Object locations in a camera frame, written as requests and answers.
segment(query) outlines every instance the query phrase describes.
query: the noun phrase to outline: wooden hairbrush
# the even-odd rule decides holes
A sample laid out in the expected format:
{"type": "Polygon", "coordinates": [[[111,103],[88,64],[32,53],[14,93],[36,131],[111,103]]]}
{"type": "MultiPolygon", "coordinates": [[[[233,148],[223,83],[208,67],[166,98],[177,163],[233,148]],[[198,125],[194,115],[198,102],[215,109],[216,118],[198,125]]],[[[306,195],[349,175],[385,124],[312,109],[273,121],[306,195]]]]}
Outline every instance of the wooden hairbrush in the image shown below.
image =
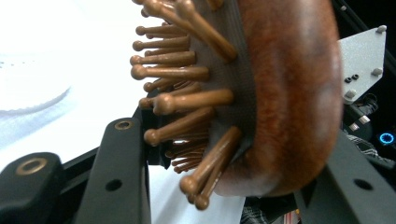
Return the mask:
{"type": "Polygon", "coordinates": [[[329,1],[133,0],[165,20],[137,27],[131,58],[148,92],[139,102],[174,121],[145,132],[183,176],[189,202],[220,195],[277,196],[324,167],[341,120],[338,34],[329,1]]]}

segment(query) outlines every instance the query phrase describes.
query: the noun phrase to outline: white surface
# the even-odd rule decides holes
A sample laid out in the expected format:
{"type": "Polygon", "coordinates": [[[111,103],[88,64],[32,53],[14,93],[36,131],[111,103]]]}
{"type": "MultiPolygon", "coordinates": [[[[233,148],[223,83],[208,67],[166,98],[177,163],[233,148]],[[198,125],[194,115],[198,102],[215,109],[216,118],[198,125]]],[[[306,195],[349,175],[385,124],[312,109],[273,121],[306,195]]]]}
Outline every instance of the white surface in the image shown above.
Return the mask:
{"type": "Polygon", "coordinates": [[[59,69],[62,58],[54,53],[0,55],[0,113],[29,113],[59,102],[70,88],[68,71],[59,69]]]}
{"type": "MultiPolygon", "coordinates": [[[[32,111],[0,111],[0,170],[36,151],[54,152],[66,162],[98,147],[107,124],[131,117],[137,100],[146,95],[146,81],[130,77],[129,58],[136,54],[131,44],[142,39],[134,28],[161,21],[143,19],[140,7],[131,1],[2,0],[0,21],[0,55],[54,55],[54,64],[59,64],[53,68],[56,80],[70,81],[70,89],[52,104],[32,111]]],[[[5,84],[1,80],[0,88],[5,84]]],[[[23,81],[43,86],[34,78],[23,81]]],[[[13,88],[22,96],[31,92],[19,85],[13,88]]],[[[152,223],[239,223],[243,198],[213,195],[209,210],[199,212],[179,191],[179,179],[171,169],[150,167],[152,223]]]]}

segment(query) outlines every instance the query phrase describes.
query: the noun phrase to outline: bolt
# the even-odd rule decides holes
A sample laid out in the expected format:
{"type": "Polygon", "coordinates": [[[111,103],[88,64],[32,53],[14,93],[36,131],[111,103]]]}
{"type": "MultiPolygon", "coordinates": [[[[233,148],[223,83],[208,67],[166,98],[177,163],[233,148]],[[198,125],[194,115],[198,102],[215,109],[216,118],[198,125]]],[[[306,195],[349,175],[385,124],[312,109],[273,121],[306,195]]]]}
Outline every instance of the bolt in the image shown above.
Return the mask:
{"type": "Polygon", "coordinates": [[[382,75],[383,72],[384,71],[382,70],[382,68],[375,68],[372,72],[372,75],[378,77],[379,75],[382,75]]]}
{"type": "Polygon", "coordinates": [[[352,81],[352,78],[346,77],[346,79],[344,79],[344,81],[345,81],[346,83],[350,83],[350,82],[352,81]]]}
{"type": "Polygon", "coordinates": [[[355,90],[349,90],[346,92],[345,97],[352,99],[353,97],[356,96],[356,91],[355,90]]]}
{"type": "Polygon", "coordinates": [[[378,26],[378,28],[376,29],[376,32],[379,33],[379,34],[382,34],[385,31],[387,31],[387,26],[386,25],[378,26]]]}
{"type": "Polygon", "coordinates": [[[365,123],[370,122],[370,119],[367,118],[367,116],[364,115],[361,118],[359,118],[359,121],[361,122],[361,124],[365,124],[365,123]]]}

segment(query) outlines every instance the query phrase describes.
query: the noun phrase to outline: screw hole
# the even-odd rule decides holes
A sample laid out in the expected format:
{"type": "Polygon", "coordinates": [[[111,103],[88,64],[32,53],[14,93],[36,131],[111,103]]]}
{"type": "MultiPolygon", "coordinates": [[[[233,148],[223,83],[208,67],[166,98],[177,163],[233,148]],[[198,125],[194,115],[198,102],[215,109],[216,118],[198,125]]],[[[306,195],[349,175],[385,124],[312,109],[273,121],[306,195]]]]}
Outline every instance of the screw hole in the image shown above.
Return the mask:
{"type": "Polygon", "coordinates": [[[373,190],[373,186],[365,180],[354,179],[353,182],[355,182],[355,184],[361,189],[373,190]]]}
{"type": "Polygon", "coordinates": [[[21,163],[17,168],[17,175],[32,175],[47,165],[47,160],[44,158],[32,158],[21,163]]]}
{"type": "Polygon", "coordinates": [[[116,129],[117,130],[126,130],[130,129],[132,127],[132,122],[129,120],[122,120],[116,124],[116,129]]]}
{"type": "Polygon", "coordinates": [[[107,191],[115,191],[122,186],[122,182],[118,179],[114,179],[106,184],[107,191]]]}

